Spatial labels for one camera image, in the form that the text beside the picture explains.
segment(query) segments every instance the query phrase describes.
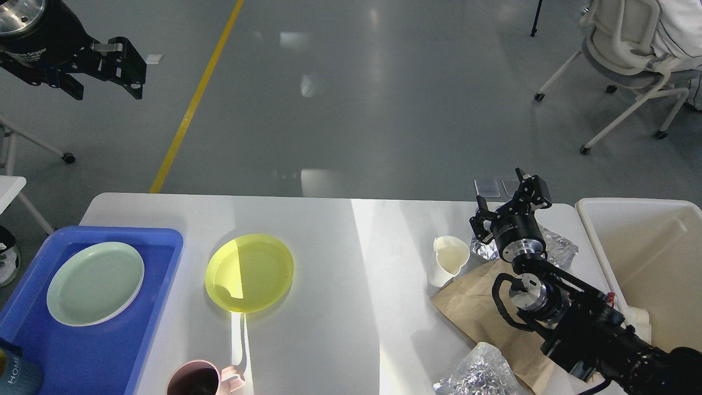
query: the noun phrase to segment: white paper cup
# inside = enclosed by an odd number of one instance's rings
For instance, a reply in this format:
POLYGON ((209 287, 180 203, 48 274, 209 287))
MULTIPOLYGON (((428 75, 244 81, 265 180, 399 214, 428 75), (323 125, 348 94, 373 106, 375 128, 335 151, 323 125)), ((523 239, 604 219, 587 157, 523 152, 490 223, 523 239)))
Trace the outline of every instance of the white paper cup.
POLYGON ((434 251, 436 264, 432 265, 427 280, 429 284, 441 288, 468 262, 470 248, 459 238, 442 236, 434 239, 434 251))

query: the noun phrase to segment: crumpled foil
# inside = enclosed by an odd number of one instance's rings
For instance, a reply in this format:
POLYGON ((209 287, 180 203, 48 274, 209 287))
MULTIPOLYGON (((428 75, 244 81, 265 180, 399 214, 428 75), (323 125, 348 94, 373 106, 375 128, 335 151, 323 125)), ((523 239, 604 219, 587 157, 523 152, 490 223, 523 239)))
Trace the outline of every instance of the crumpled foil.
MULTIPOLYGON (((573 258, 578 254, 578 246, 572 241, 559 235, 556 232, 549 231, 539 225, 543 240, 546 241, 546 251, 548 251, 548 261, 554 266, 567 270, 573 263, 573 258)), ((483 244, 473 236, 470 241, 470 251, 478 257, 492 261, 500 257, 500 253, 495 245, 495 240, 489 244, 483 244)))
POLYGON ((436 395, 528 395, 500 350, 480 342, 450 377, 434 384, 436 395))

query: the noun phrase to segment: white shirt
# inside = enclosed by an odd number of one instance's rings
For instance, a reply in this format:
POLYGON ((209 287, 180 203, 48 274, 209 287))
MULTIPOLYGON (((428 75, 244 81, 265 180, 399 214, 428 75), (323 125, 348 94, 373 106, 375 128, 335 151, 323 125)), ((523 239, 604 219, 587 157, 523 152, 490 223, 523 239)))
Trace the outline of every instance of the white shirt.
POLYGON ((656 56, 680 59, 674 71, 702 68, 702 0, 657 2, 661 14, 651 43, 656 56))

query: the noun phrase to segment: blue plastic tray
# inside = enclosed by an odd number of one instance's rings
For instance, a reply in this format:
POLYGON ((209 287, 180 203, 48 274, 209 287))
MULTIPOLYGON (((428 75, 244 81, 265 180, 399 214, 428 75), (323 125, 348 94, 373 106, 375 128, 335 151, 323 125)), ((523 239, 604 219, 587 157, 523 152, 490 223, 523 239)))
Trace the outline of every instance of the blue plastic tray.
POLYGON ((0 311, 0 337, 24 350, 44 371, 39 394, 132 394, 163 310, 183 248, 173 229, 69 226, 46 239, 0 311), (139 294, 104 323, 70 327, 53 319, 46 291, 56 271, 78 251, 119 241, 144 259, 139 294))

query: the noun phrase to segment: white storage box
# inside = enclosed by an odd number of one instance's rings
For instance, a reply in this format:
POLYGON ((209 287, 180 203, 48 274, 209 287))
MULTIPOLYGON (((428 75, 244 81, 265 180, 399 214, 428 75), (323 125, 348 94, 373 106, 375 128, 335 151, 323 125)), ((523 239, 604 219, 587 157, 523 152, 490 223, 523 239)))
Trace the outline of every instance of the white storage box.
POLYGON ((646 309, 651 343, 702 349, 702 210, 682 200, 593 198, 576 208, 595 254, 633 323, 646 309))

